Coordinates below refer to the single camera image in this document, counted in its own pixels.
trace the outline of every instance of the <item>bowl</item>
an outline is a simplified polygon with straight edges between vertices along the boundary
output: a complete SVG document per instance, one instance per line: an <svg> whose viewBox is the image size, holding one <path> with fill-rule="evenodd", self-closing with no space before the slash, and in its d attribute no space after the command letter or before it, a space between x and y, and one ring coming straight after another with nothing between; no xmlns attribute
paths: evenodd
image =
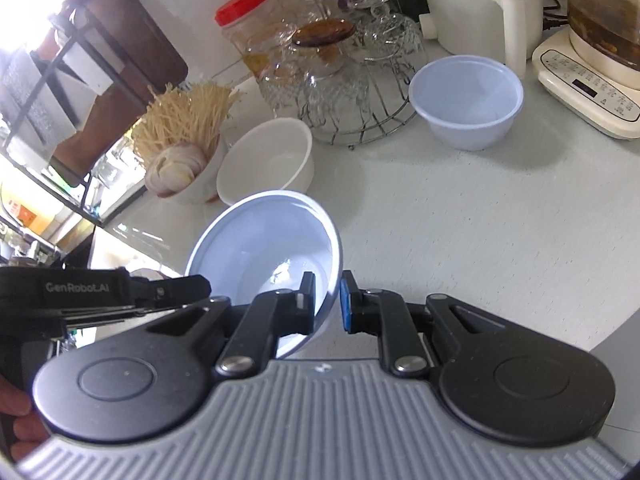
<svg viewBox="0 0 640 480"><path fill-rule="evenodd" d="M522 83L509 68L481 56L443 57L422 67L409 101L443 142L484 150L507 134L522 109Z"/></svg>
<svg viewBox="0 0 640 480"><path fill-rule="evenodd" d="M307 270L316 275L317 331L338 295L342 274L338 231L308 196L266 191L238 202L207 228L185 274L207 278L214 296L247 304L268 290L297 290ZM292 353L309 337L280 338L277 356Z"/></svg>
<svg viewBox="0 0 640 480"><path fill-rule="evenodd" d="M211 160L204 170L182 191L167 197L166 200L186 204L204 204L213 202L218 197L216 177L225 158L228 148L222 136L218 139L218 146Z"/></svg>
<svg viewBox="0 0 640 480"><path fill-rule="evenodd" d="M314 176L311 130L298 119L279 118L249 130L229 150L218 172L218 194L233 205L277 189L305 192Z"/></svg>

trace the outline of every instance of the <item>digital display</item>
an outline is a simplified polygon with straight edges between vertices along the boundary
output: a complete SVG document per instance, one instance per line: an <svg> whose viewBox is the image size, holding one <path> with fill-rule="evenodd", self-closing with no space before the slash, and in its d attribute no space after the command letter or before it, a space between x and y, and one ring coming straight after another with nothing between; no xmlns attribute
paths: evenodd
<svg viewBox="0 0 640 480"><path fill-rule="evenodd" d="M591 97L596 97L598 93L593 89L585 85L582 81L574 79L574 86L577 86L580 90L582 90L585 94L590 95Z"/></svg>

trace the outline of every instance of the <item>human hand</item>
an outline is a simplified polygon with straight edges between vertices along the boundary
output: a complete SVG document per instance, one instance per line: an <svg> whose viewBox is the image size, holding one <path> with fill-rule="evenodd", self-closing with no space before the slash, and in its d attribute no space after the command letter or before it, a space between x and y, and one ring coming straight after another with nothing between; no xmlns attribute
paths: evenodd
<svg viewBox="0 0 640 480"><path fill-rule="evenodd" d="M49 438L40 417L32 410L31 399L0 375L0 413L13 415L14 435L18 442L11 446L11 456L21 460Z"/></svg>

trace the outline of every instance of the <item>electric kettle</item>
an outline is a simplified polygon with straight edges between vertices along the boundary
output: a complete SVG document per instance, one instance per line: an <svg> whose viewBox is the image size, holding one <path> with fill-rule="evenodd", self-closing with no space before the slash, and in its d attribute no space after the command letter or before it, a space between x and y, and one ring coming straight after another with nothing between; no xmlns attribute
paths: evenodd
<svg viewBox="0 0 640 480"><path fill-rule="evenodd" d="M430 14L420 17L425 37L452 54L490 57L524 76L542 39L543 0L427 1Z"/></svg>

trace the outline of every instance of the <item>black metal rack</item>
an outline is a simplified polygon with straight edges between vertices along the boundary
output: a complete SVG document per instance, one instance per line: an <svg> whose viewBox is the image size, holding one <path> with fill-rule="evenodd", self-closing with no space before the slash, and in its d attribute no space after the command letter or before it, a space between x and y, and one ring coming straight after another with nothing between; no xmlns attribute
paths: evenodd
<svg viewBox="0 0 640 480"><path fill-rule="evenodd" d="M115 216L117 216L124 208L130 205L134 200L139 198L145 191L146 187L141 186L136 189L133 193L131 193L123 202L121 202L118 206L109 211L108 215L101 217L97 211L95 205L92 205L87 202L89 191L94 183L94 176L92 172L89 171L85 176L76 175L79 177L80 186L84 187L84 191L82 193L82 198L80 200L73 197L67 190L65 190L59 183L57 183L52 176L47 172L47 170L43 170L40 173L37 173L29 168L19 164L15 160L11 158L8 153L8 146L11 143L11 140L14 138L15 134L19 131L20 126L24 123L24 121L29 121L33 130L37 134L38 138L44 142L42 134L38 131L37 127L31 123L30 118L28 117L28 113L36 102L36 99L40 93L40 91L44 88L44 85L47 83L47 79L54 74L56 68L62 62L65 54L75 45L78 44L91 58L92 60L100 67L101 70L117 85L119 88L125 93L125 95L134 102L140 108L140 114L142 115L146 111L147 102L140 97L135 91L131 88L131 86L124 81L124 79L120 76L116 70L104 59L104 57L95 49L95 47L87 40L84 36L87 30L91 30L94 28L98 31L98 33L102 36L105 42L109 45L110 48L116 52L117 56L126 63L127 66L132 67L135 71L136 75L142 78L145 83L154 89L154 91L158 92L158 88L149 79L145 76L142 70L135 64L135 62L127 55L127 53L122 49L122 47L113 39L112 36L104 29L104 27L100 24L98 20L91 14L91 12L84 8L84 13L88 19L88 25L78 29L71 20L67 19L64 16L53 15L49 17L49 21L59 32L63 33L66 37L68 37L68 41L64 44L64 46L60 49L56 57L49 63L46 69L42 72L40 79L34 85L31 93L28 95L26 101L20 106L20 110L18 112L17 117L10 125L10 132L7 137L0 145L0 155L3 155L14 168L19 170L22 174L24 174L28 179L32 182L36 183L40 188L47 191L51 196L55 197L57 200L63 203L66 207L71 209L71 211L79 214L82 218L87 219L92 222L94 225L98 227L102 227L108 222L110 222ZM12 60L16 56L19 51L14 52L11 56L9 56L7 63L2 67L2 71L0 72L0 79L4 75L6 69L11 65ZM60 161L56 162L59 167L65 169L70 174L74 174L74 172L66 167L64 164L60 163Z"/></svg>

